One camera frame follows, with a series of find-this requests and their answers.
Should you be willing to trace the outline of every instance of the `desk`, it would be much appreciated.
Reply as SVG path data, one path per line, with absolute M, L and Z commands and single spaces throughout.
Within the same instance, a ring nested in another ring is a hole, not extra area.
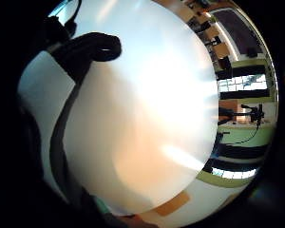
M 187 23 L 195 13 L 186 5 L 184 5 L 180 0 L 153 0 L 154 2 L 162 5 L 163 7 L 171 10 L 179 18 Z
M 216 36 L 219 36 L 219 31 L 216 27 L 212 26 L 204 31 L 204 34 L 206 38 L 211 41 L 211 39 L 215 38 Z
M 230 55 L 229 49 L 225 43 L 212 46 L 212 49 L 218 59 L 222 59 L 223 57 Z
M 204 14 L 202 14 L 201 16 L 197 16 L 196 18 L 200 25 L 209 21 L 209 17 L 205 16 Z

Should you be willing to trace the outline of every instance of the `black cable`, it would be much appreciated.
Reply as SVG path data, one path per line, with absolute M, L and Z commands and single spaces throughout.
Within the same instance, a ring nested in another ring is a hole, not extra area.
M 226 145 L 240 144 L 240 143 L 246 143 L 246 142 L 250 141 L 250 140 L 256 135 L 256 133 L 257 133 L 257 131 L 258 131 L 258 127 L 259 127 L 259 124 L 258 124 L 257 127 L 256 127 L 255 133 L 254 133 L 249 139 L 247 139 L 247 140 L 245 140 L 245 141 L 241 141 L 241 142 L 227 143 Z
M 75 18 L 77 17 L 82 2 L 83 2 L 82 0 L 78 0 L 78 5 L 74 14 L 65 23 L 65 28 L 68 31 L 70 37 L 72 37 L 75 34 L 77 28 L 77 24 L 75 23 Z

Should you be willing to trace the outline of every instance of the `white curved surface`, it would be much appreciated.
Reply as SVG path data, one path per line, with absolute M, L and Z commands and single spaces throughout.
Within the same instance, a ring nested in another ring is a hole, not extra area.
M 83 1 L 76 22 L 76 36 L 116 35 L 123 53 L 86 75 L 66 125 L 69 167 L 114 214 L 148 211 L 186 188 L 210 157 L 219 104 L 210 56 L 152 1 Z
M 193 180 L 184 190 L 190 200 L 182 207 L 167 216 L 160 216 L 155 210 L 151 210 L 139 217 L 160 228 L 178 228 L 198 222 L 216 213 L 228 197 L 239 194 L 245 187 L 223 188 L 201 180 Z

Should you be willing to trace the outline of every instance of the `window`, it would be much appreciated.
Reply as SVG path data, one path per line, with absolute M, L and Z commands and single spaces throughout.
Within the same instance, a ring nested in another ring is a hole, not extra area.
M 232 172 L 222 169 L 213 168 L 212 174 L 223 177 L 225 179 L 247 179 L 256 174 L 256 169 L 244 171 L 244 172 Z
M 266 89 L 265 74 L 246 75 L 218 81 L 219 92 Z

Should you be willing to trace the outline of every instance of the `black chair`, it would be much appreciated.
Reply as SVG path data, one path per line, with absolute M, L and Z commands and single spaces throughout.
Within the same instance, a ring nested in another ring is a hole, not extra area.
M 257 57 L 257 51 L 254 47 L 248 47 L 246 55 L 249 58 L 256 58 Z
M 218 60 L 218 64 L 221 70 L 216 72 L 217 80 L 231 79 L 233 77 L 233 69 L 229 58 L 226 56 Z

